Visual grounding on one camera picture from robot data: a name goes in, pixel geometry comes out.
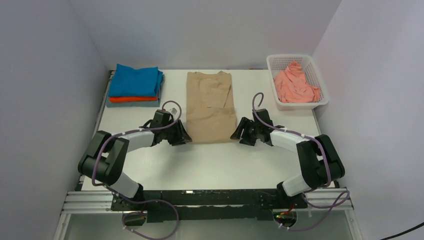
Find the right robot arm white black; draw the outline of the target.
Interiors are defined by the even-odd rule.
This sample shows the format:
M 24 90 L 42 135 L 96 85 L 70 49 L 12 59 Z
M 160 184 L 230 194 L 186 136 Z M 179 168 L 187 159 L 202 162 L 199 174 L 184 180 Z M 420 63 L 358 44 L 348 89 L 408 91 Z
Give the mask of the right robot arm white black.
M 243 117 L 230 136 L 240 144 L 254 146 L 257 140 L 297 155 L 300 173 L 277 185 L 276 203 L 289 207 L 295 196 L 326 186 L 342 178 L 345 168 L 330 137 L 309 136 L 282 125 L 274 125 L 266 109 L 254 110 L 253 119 Z

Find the beige t shirt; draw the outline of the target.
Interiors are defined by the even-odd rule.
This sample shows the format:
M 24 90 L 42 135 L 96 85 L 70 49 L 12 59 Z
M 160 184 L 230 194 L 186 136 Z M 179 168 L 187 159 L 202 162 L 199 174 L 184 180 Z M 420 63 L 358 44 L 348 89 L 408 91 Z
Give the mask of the beige t shirt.
M 189 72 L 186 79 L 186 130 L 192 144 L 230 142 L 237 127 L 232 75 Z

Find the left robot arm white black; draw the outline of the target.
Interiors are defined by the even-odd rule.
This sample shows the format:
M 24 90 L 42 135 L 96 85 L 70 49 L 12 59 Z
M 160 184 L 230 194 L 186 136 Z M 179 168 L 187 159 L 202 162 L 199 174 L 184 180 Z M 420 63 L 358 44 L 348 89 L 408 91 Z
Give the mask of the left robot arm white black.
M 129 152 L 154 147 L 166 141 L 171 146 L 192 142 L 180 119 L 171 112 L 159 109 L 153 119 L 137 129 L 112 134 L 97 131 L 81 160 L 78 172 L 92 180 L 93 186 L 102 186 L 124 197 L 124 204 L 131 210 L 144 203 L 144 187 L 124 173 Z

